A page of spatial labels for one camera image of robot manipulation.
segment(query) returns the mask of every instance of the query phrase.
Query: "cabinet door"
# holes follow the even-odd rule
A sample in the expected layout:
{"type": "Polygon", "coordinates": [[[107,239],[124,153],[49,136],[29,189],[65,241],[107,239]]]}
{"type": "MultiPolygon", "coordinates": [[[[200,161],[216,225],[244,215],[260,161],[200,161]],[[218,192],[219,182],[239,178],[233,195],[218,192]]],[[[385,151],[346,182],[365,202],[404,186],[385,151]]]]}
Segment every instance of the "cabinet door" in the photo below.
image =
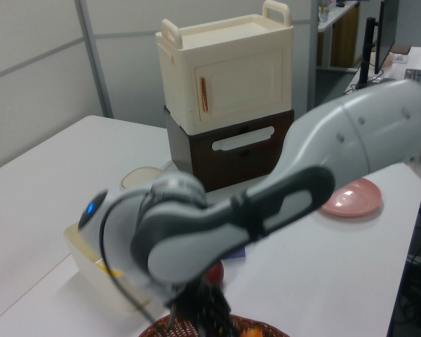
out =
{"type": "Polygon", "coordinates": [[[282,49],[195,68],[200,120],[282,99],[282,49]]]}

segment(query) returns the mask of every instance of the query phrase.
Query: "red object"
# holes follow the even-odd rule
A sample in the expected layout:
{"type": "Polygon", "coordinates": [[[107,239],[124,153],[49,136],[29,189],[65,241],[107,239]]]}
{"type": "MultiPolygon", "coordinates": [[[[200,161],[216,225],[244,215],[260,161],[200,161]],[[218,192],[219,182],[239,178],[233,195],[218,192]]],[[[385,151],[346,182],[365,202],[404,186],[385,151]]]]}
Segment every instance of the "red object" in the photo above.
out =
{"type": "Polygon", "coordinates": [[[216,265],[214,265],[207,273],[204,275],[204,278],[210,284],[223,286],[223,277],[225,276],[225,270],[223,268],[223,264],[220,261],[216,265]]]}

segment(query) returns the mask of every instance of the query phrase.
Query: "white wall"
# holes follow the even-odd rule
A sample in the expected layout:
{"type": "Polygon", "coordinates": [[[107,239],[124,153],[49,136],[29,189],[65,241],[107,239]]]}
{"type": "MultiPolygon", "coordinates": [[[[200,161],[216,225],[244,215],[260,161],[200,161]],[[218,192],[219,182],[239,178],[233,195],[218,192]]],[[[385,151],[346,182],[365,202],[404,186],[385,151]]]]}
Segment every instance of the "white wall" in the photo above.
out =
{"type": "MultiPolygon", "coordinates": [[[[165,126],[162,78],[154,34],[168,18],[178,27],[262,13],[263,0],[81,0],[102,87],[116,119],[165,126]]],[[[287,0],[295,25],[293,107],[297,117],[313,103],[309,63],[311,8],[315,1],[287,0]]],[[[316,44],[316,23],[314,40],[316,44]]]]}
{"type": "MultiPolygon", "coordinates": [[[[369,17],[379,20],[381,0],[360,1],[359,25],[357,26],[356,51],[354,57],[362,55],[363,39],[365,38],[366,19],[369,17]]],[[[377,28],[374,29],[374,39],[377,36],[377,28]]]]}
{"type": "Polygon", "coordinates": [[[421,0],[400,0],[396,43],[421,47],[421,0]]]}
{"type": "Polygon", "coordinates": [[[0,0],[0,166],[102,114],[74,0],[0,0]]]}

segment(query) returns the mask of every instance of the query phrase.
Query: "pink plate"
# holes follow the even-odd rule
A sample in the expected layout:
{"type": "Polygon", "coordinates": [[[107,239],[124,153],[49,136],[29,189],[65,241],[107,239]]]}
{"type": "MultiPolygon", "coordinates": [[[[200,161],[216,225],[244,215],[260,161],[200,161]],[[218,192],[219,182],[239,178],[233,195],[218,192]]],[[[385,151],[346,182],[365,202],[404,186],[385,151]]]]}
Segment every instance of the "pink plate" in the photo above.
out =
{"type": "Polygon", "coordinates": [[[335,191],[320,209],[335,216],[353,218],[373,212],[381,201],[379,188],[361,178],[335,191]]]}

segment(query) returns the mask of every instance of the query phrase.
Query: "cabinet handle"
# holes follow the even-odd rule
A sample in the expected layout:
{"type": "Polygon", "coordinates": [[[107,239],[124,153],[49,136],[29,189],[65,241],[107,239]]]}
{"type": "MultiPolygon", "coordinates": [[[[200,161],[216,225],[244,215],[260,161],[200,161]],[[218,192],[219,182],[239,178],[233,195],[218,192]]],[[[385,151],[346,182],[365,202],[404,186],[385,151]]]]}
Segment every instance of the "cabinet handle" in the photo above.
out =
{"type": "Polygon", "coordinates": [[[206,93],[206,79],[204,77],[200,77],[199,83],[201,85],[201,102],[203,104],[203,111],[207,112],[209,110],[208,110],[208,95],[206,93]]]}

